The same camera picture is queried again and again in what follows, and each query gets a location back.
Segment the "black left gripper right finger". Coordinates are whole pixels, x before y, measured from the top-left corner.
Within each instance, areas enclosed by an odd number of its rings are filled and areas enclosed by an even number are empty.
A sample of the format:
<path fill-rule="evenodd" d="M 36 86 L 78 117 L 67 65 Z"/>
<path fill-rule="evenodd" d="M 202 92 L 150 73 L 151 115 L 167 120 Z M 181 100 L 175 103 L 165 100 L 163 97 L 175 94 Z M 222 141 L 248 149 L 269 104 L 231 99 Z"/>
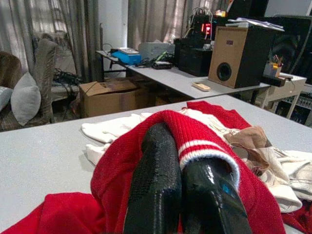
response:
<path fill-rule="evenodd" d="M 252 233 L 226 161 L 202 158 L 183 169 L 182 228 L 185 234 Z"/>

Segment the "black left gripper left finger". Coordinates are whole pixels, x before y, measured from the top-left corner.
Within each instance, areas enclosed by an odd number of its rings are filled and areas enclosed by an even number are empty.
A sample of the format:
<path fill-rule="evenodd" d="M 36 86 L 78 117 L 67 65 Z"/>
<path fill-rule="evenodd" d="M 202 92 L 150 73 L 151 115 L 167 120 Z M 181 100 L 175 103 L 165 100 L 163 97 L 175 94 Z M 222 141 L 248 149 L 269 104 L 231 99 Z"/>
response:
<path fill-rule="evenodd" d="M 175 140 L 165 123 L 153 125 L 141 144 L 124 222 L 125 234 L 174 234 L 181 205 L 181 170 Z"/>

